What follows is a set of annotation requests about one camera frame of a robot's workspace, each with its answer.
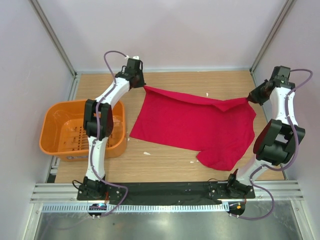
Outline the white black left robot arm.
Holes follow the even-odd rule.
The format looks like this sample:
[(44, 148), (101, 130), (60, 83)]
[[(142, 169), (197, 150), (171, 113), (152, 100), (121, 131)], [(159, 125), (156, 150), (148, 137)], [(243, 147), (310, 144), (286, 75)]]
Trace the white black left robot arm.
[(127, 63), (120, 72), (111, 72), (111, 85), (97, 98), (88, 99), (84, 105), (83, 128), (89, 152), (87, 171), (78, 187), (77, 199), (81, 201), (102, 200), (107, 196), (104, 162), (107, 142), (114, 128), (113, 108), (132, 88), (141, 88), (146, 84), (140, 57), (126, 55), (125, 59)]

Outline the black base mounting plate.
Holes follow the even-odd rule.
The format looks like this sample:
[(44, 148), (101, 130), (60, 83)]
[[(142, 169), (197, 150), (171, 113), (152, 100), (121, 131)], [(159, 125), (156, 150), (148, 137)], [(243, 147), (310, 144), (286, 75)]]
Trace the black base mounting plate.
[(122, 198), (122, 205), (135, 206), (200, 206), (218, 205), (223, 200), (254, 199), (255, 192), (247, 194), (231, 191), (225, 181), (192, 182), (131, 182), (103, 183), (92, 186), (81, 184), (76, 199), (79, 201), (109, 201), (116, 205)]

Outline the aluminium frame rail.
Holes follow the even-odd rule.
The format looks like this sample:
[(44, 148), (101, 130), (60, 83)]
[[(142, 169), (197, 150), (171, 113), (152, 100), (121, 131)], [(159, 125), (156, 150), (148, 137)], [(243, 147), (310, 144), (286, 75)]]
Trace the aluminium frame rail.
[(104, 201), (125, 205), (210, 205), (219, 201), (235, 200), (302, 200), (303, 194), (294, 180), (258, 181), (248, 193), (227, 189), (225, 182), (134, 182), (124, 183), (125, 188), (105, 186), (94, 192), (79, 184), (39, 183), (31, 195), (32, 203), (59, 203), (72, 201)]

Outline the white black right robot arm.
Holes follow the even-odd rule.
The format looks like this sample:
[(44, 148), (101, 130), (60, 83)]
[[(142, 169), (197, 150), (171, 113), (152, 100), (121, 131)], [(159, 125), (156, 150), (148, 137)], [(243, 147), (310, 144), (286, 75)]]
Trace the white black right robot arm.
[(247, 99), (262, 106), (270, 101), (272, 118), (256, 138), (251, 160), (230, 174), (225, 192), (231, 198), (244, 198), (253, 191), (253, 183), (267, 169), (279, 172), (284, 164), (290, 167), (295, 161), (299, 145), (306, 131), (295, 118), (294, 97), (298, 88), (290, 82), (292, 69), (276, 66), (269, 80), (252, 90)]

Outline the red t shirt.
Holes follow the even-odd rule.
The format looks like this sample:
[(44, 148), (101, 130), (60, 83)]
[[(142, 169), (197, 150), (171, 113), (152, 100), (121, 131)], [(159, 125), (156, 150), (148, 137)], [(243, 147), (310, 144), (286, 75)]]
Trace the red t shirt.
[(208, 168), (231, 171), (255, 139), (256, 112), (245, 97), (218, 100), (144, 87), (130, 137), (197, 151)]

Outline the orange plastic basket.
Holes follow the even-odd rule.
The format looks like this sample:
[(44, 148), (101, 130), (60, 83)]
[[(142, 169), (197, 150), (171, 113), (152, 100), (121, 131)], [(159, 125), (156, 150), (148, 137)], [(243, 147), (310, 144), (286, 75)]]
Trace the orange plastic basket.
[[(39, 138), (41, 150), (65, 162), (87, 161), (89, 143), (84, 129), (85, 100), (59, 102), (46, 113)], [(112, 109), (113, 130), (105, 149), (106, 158), (122, 155), (127, 146), (125, 106)]]

